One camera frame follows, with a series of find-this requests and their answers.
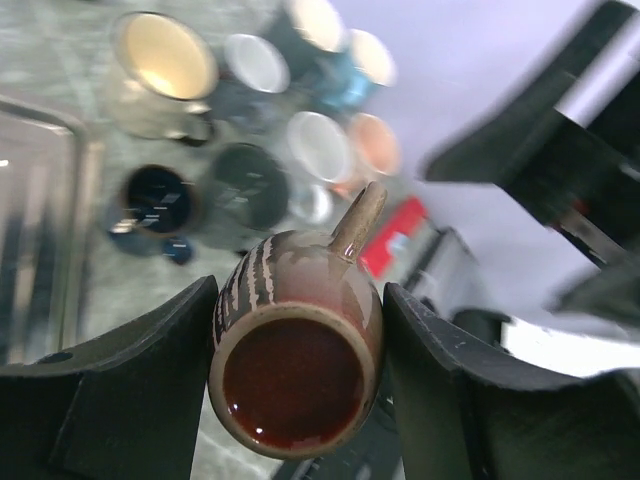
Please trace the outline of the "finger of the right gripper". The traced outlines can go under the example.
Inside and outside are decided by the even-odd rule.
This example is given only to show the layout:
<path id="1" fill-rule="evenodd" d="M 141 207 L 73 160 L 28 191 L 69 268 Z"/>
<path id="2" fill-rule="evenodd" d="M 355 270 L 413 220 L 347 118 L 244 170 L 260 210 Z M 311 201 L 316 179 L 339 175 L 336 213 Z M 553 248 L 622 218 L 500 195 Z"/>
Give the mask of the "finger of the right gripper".
<path id="1" fill-rule="evenodd" d="M 584 218 L 639 245 L 639 11 L 600 3 L 497 114 L 435 154 L 430 182 L 493 184 L 569 239 Z"/>

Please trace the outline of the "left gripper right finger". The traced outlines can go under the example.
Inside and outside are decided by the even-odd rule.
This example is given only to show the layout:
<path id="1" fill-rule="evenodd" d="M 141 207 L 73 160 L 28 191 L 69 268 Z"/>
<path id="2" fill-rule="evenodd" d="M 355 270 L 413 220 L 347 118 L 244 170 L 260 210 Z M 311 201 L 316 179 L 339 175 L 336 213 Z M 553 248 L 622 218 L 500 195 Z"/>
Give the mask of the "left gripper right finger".
<path id="1" fill-rule="evenodd" d="M 397 284 L 385 341 L 409 479 L 635 479 L 632 372 L 577 378 L 523 362 L 439 318 Z"/>

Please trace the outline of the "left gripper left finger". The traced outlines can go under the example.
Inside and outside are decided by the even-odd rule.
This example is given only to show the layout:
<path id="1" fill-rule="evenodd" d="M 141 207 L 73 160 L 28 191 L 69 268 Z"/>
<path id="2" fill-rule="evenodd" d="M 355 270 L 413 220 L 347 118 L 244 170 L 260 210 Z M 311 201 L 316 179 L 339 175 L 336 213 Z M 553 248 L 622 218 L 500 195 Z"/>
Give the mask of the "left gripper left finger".
<path id="1" fill-rule="evenodd" d="M 202 277 L 90 341 L 2 366 L 2 478 L 189 478 L 217 294 Z"/>

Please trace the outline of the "maroon mug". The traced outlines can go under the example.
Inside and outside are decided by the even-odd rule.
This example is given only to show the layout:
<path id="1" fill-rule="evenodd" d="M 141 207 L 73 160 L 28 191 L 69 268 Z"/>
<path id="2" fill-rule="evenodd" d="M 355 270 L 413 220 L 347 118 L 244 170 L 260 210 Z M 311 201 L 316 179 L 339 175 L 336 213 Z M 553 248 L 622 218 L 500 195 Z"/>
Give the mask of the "maroon mug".
<path id="1" fill-rule="evenodd" d="M 387 198 L 369 183 L 330 233 L 267 237 L 237 264 L 213 312 L 213 410 L 250 450 L 320 456 L 364 424 L 384 360 L 378 291 L 359 255 Z"/>

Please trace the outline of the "pink mug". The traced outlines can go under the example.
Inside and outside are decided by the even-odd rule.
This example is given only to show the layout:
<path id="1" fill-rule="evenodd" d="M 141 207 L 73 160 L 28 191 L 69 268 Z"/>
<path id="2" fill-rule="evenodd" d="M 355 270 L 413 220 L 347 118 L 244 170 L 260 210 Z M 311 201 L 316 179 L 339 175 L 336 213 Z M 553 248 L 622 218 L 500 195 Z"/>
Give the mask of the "pink mug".
<path id="1" fill-rule="evenodd" d="M 351 144 L 353 165 L 349 177 L 331 187 L 348 198 L 369 182 L 396 175 L 401 167 L 400 144 L 394 131 L 380 117 L 357 113 L 346 124 Z"/>

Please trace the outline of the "dark blue mug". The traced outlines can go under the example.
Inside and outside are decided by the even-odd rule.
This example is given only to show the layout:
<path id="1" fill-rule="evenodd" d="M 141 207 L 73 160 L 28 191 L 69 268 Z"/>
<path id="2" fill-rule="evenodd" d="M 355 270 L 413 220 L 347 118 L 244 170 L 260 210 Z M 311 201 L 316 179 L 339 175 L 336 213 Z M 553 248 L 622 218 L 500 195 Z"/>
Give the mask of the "dark blue mug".
<path id="1" fill-rule="evenodd" d="M 147 164 L 130 172 L 114 194 L 105 209 L 103 228 L 124 253 L 162 255 L 185 265 L 195 254 L 187 234 L 200 206 L 191 182 L 172 169 Z"/>

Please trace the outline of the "light blue faceted mug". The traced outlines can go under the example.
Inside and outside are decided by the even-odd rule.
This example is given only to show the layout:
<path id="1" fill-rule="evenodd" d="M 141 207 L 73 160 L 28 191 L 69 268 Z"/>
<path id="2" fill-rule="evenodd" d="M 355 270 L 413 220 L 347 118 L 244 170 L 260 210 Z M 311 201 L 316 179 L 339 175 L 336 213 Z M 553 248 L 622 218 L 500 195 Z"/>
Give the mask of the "light blue faceted mug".
<path id="1" fill-rule="evenodd" d="M 360 110 L 382 87 L 391 87 L 397 67 L 385 44 L 374 34 L 350 29 L 346 48 L 320 61 L 316 104 L 332 112 Z"/>

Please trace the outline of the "dark grey mug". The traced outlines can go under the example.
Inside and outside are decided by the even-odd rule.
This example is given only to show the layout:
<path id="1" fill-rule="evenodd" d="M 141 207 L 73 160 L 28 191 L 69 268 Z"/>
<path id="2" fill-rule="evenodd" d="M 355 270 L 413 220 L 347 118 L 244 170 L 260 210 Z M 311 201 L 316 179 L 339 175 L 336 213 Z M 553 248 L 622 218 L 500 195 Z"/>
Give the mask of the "dark grey mug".
<path id="1" fill-rule="evenodd" d="M 243 251 L 269 236 L 287 215 L 287 173 L 266 149 L 228 143 L 197 181 L 196 237 L 209 248 Z"/>

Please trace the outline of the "light blue white-bottom mug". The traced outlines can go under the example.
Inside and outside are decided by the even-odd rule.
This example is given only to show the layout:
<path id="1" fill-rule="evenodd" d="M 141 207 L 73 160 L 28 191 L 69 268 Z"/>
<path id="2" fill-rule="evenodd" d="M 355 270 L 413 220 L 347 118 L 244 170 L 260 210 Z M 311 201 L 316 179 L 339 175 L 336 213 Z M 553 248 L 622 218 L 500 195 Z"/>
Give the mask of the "light blue white-bottom mug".
<path id="1" fill-rule="evenodd" d="M 344 129 L 332 118 L 300 111 L 286 126 L 286 157 L 293 185 L 292 213 L 310 225 L 333 212 L 329 192 L 350 178 L 353 154 Z"/>

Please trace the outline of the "cream mug black handle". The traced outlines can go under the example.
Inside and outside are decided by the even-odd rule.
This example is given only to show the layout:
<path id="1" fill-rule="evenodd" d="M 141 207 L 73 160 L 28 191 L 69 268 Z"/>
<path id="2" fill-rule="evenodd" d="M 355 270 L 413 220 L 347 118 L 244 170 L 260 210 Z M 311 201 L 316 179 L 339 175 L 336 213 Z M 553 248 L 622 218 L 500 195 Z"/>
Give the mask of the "cream mug black handle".
<path id="1" fill-rule="evenodd" d="M 122 131 L 199 147 L 216 135 L 208 100 L 219 69 L 204 39 L 156 12 L 119 17 L 110 34 L 105 109 Z"/>

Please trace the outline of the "white mug blue text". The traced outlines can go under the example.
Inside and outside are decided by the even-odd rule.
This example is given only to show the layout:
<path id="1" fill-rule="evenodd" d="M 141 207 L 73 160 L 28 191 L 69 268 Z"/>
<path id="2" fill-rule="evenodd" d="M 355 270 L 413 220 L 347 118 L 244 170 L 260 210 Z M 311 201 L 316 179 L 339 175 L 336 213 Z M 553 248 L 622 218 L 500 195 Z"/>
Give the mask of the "white mug blue text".
<path id="1" fill-rule="evenodd" d="M 284 58 L 292 82 L 300 80 L 320 58 L 343 52 L 344 22 L 330 1 L 282 1 L 261 36 Z"/>

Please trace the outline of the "grey blue faceted mug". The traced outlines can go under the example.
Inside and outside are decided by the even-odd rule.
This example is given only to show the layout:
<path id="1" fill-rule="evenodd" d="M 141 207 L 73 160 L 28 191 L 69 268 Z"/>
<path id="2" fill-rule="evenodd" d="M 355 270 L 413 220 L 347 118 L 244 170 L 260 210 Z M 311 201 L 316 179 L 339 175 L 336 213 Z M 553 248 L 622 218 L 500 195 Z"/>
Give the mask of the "grey blue faceted mug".
<path id="1" fill-rule="evenodd" d="M 233 34 L 223 45 L 211 106 L 219 119 L 258 133 L 277 118 L 276 101 L 289 85 L 289 66 L 271 42 L 256 35 Z"/>

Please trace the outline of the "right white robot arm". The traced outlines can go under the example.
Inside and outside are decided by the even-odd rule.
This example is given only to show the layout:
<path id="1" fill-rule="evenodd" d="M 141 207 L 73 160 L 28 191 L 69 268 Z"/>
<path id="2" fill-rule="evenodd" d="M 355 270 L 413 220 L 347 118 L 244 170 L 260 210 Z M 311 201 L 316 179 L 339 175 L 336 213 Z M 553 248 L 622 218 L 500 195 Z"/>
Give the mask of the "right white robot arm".
<path id="1" fill-rule="evenodd" d="M 639 363 L 639 10 L 602 1 L 505 106 L 427 161 L 432 183 L 501 189 L 589 266 L 544 303 L 568 372 Z"/>

